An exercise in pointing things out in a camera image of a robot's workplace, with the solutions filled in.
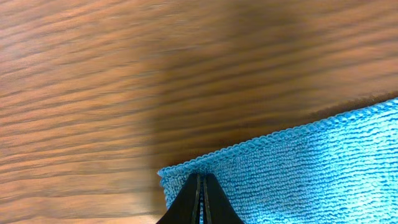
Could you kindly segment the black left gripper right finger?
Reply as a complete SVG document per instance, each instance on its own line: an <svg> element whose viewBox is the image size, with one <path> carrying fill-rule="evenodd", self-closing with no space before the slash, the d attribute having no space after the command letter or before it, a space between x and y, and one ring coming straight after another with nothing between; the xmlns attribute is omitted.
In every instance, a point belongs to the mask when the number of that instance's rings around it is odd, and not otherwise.
<svg viewBox="0 0 398 224"><path fill-rule="evenodd" d="M204 224L243 224L214 174L203 179Z"/></svg>

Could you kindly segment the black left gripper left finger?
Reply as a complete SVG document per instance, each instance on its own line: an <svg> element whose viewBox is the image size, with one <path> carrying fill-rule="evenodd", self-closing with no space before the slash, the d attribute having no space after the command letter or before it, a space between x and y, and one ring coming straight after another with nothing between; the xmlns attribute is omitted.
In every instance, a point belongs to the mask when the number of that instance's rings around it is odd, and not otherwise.
<svg viewBox="0 0 398 224"><path fill-rule="evenodd" d="M190 174L170 208L157 224L199 224L200 190L200 174Z"/></svg>

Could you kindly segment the blue microfibre cloth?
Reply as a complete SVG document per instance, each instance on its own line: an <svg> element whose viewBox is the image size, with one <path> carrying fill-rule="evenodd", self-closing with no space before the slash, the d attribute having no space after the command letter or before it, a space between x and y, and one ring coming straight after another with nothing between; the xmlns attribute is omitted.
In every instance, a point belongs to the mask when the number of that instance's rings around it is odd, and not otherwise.
<svg viewBox="0 0 398 224"><path fill-rule="evenodd" d="M167 206L192 173L214 174L245 223L396 223L397 100L163 168Z"/></svg>

